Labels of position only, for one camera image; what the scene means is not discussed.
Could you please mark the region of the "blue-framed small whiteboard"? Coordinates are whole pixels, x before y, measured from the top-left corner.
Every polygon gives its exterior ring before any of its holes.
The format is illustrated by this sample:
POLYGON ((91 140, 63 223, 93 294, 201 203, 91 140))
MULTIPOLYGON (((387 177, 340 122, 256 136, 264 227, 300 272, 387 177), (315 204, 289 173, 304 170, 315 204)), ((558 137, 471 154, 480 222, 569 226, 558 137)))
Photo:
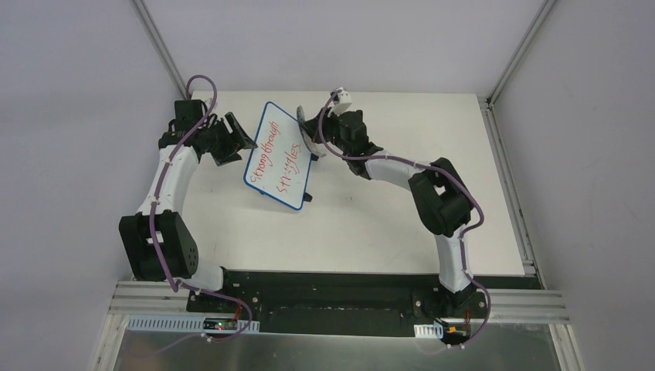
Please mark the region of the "blue-framed small whiteboard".
POLYGON ((297 119, 272 101, 265 103, 243 181, 251 189, 299 211, 311 169, 311 152, 297 119))

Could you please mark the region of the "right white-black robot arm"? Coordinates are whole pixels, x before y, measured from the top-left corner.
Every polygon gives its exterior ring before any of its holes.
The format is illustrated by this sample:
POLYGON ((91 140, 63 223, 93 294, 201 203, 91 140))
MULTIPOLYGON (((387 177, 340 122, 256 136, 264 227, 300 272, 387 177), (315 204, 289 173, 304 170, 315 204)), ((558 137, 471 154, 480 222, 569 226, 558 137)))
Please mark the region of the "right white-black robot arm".
POLYGON ((394 156, 368 137, 361 110, 336 114, 328 108, 299 123, 306 142, 325 145, 357 176, 383 181, 411 193, 421 223, 433 234, 439 257, 439 309, 456 317, 477 290, 470 272, 464 235, 474 228, 480 208, 447 158, 428 165, 394 156))

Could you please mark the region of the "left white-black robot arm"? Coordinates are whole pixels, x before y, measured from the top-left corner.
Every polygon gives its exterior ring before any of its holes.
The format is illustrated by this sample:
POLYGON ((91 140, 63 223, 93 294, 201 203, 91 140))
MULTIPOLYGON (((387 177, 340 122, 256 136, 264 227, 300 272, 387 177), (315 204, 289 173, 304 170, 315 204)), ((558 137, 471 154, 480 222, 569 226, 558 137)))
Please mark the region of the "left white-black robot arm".
POLYGON ((239 151, 254 149, 256 143, 231 111, 220 117, 202 100, 177 100, 174 109, 175 118, 158 140, 159 163, 151 188, 137 212, 120 219, 120 237, 136 280, 206 289, 208 305, 227 312, 236 293, 223 284, 223 269, 199 256, 182 210, 203 155, 222 166, 241 160, 239 151))

